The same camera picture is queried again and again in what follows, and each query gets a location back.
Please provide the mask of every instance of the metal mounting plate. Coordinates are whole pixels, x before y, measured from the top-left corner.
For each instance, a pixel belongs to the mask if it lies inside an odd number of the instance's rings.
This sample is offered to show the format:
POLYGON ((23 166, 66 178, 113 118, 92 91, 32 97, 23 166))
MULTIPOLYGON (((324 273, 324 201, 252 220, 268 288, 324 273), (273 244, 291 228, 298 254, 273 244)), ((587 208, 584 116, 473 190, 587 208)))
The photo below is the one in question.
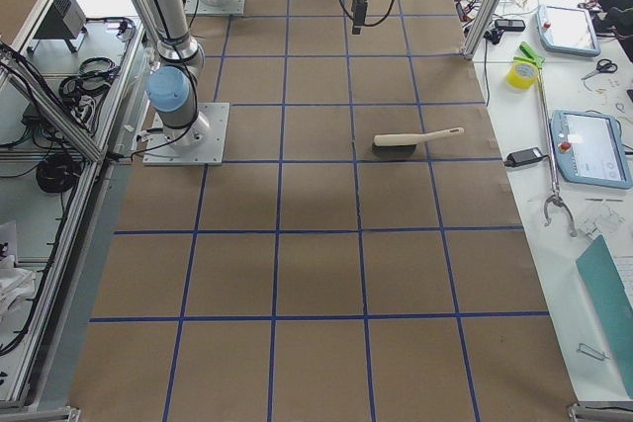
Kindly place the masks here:
MULTIPOLYGON (((198 0, 187 0, 185 3, 185 13, 194 15, 196 11, 196 2, 198 0)), ((197 17, 224 17, 227 15, 244 15, 244 5, 246 0, 226 0, 221 6, 211 6, 205 4, 202 0, 198 3, 197 17)))
MULTIPOLYGON (((229 103, 200 103, 199 110, 199 114, 204 114, 211 124, 211 130, 204 141, 190 147, 165 145, 147 152, 142 163, 145 165, 221 165, 225 153, 229 103)), ((154 116, 152 127, 162 127, 158 114, 154 116)), ((162 145, 165 141, 165 136, 157 133, 150 137, 147 148, 162 145)))

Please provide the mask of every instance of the scissors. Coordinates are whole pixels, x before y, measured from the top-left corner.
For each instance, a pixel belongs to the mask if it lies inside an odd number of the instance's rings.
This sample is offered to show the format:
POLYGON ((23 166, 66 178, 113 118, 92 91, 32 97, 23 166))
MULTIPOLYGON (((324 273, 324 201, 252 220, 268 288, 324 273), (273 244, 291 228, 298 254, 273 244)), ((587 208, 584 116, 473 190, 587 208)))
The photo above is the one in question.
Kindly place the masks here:
POLYGON ((586 79, 590 79, 591 77, 595 76, 596 74, 600 74, 600 73, 614 73, 615 71, 617 71, 617 64, 615 64, 613 61, 611 61, 610 59, 601 59, 597 65, 595 66, 595 70, 592 71, 590 74, 583 76, 581 78, 581 81, 585 81, 586 79))

